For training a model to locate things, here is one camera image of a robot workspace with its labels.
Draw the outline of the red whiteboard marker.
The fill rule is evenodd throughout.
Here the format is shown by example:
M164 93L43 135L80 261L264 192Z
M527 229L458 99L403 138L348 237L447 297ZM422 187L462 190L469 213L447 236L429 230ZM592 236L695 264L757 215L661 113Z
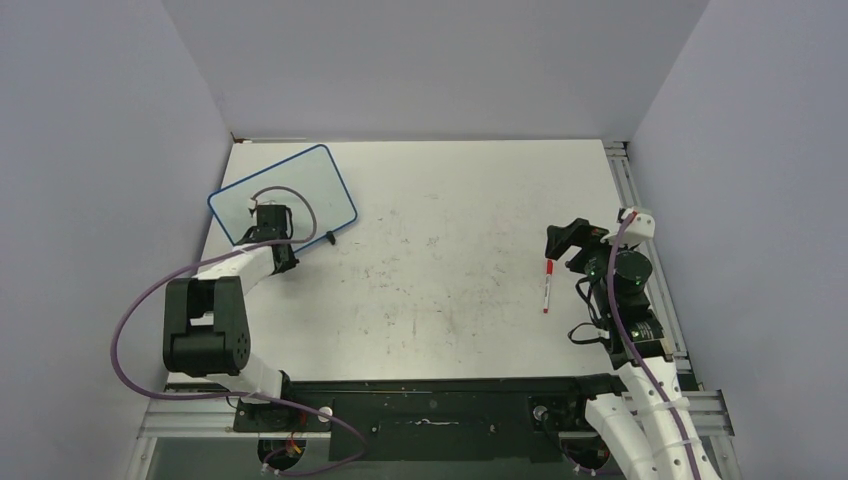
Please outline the red whiteboard marker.
M551 297L553 272L554 272L554 262L553 262L553 260L546 259L546 273L545 273L543 310L542 310L543 314L548 314L549 309L550 309L550 297Z

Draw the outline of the blue-framed whiteboard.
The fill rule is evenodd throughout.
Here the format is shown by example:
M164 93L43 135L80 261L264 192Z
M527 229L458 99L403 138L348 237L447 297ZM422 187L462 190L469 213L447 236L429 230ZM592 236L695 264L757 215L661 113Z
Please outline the blue-framed whiteboard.
M222 186L207 198L207 206L232 244L254 224L248 212L252 199L283 204L292 210L293 237L312 230L306 206L317 219L315 237L296 245L296 253L358 220L354 204L330 147L325 144L242 143L233 147Z

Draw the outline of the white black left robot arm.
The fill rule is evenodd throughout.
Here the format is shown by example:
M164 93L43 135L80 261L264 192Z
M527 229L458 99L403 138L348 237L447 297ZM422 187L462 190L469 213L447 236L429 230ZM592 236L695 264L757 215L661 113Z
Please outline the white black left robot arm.
M234 255L165 289L163 361L172 373L214 380L243 400L259 404L271 429L290 428L298 416L290 379L252 352L245 296L262 280L298 264L292 246L292 212L285 205L260 205L255 224Z

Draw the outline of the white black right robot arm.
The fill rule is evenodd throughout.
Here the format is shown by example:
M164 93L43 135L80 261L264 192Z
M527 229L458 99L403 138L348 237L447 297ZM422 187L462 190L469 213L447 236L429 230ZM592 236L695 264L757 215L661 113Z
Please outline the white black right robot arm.
M584 389L565 402L569 421L592 428L628 479L716 479L684 396L663 327L646 293L651 261L638 246L653 238L651 215L619 213L615 232L577 218L546 230L549 263L569 249L566 267L607 352L621 393Z

